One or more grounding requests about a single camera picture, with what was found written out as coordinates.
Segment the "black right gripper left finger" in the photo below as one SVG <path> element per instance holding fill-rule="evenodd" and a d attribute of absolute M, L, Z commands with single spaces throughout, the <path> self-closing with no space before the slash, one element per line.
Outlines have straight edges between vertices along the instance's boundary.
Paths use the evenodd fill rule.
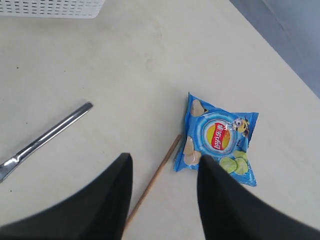
<path fill-rule="evenodd" d="M 64 201 L 1 226 L 2 240 L 120 240 L 133 188 L 133 159 L 119 157 L 96 179 Z"/>

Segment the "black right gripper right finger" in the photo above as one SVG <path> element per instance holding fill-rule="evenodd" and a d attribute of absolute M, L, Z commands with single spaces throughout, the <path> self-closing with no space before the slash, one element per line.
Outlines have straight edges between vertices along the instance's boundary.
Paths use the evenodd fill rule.
<path fill-rule="evenodd" d="M 210 155 L 200 158 L 197 202 L 207 240 L 318 240 L 319 230 L 271 207 Z"/>

